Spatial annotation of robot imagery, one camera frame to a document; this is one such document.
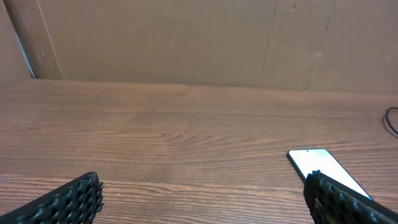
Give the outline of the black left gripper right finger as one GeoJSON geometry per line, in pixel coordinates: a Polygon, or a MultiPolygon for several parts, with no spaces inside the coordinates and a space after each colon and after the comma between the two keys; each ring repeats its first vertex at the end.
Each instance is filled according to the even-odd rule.
{"type": "Polygon", "coordinates": [[[307,175],[303,195],[315,224],[397,224],[397,213],[319,170],[307,175]]]}

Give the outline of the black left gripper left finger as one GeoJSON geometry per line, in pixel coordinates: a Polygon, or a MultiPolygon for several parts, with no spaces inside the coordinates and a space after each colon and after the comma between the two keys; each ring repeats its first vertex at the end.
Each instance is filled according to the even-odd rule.
{"type": "Polygon", "coordinates": [[[103,183],[87,172],[59,188],[1,215],[3,224],[88,224],[103,208],[103,183]]]}

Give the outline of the black smartphone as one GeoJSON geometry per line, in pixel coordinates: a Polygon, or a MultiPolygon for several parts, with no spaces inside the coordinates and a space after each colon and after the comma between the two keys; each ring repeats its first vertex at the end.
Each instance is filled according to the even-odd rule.
{"type": "Polygon", "coordinates": [[[371,196],[327,149],[289,150],[287,158],[303,181],[305,181],[307,175],[319,170],[321,173],[372,200],[371,196]]]}

